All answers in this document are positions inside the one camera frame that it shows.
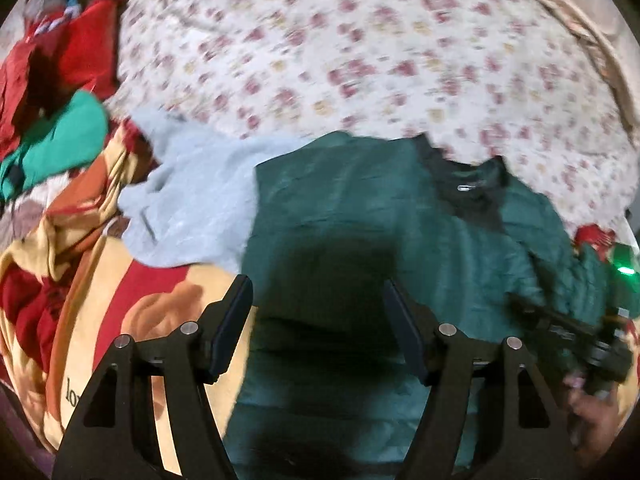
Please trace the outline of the person's right hand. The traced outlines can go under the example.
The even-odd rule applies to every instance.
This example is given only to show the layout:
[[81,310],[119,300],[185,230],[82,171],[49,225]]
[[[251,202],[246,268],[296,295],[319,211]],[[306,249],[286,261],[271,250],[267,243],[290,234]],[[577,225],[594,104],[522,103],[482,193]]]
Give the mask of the person's right hand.
[[618,433],[618,385],[612,385],[607,396],[600,399],[585,393],[582,376],[571,374],[563,379],[568,388],[567,406],[584,424],[578,438],[576,458],[582,468],[589,468],[602,458]]

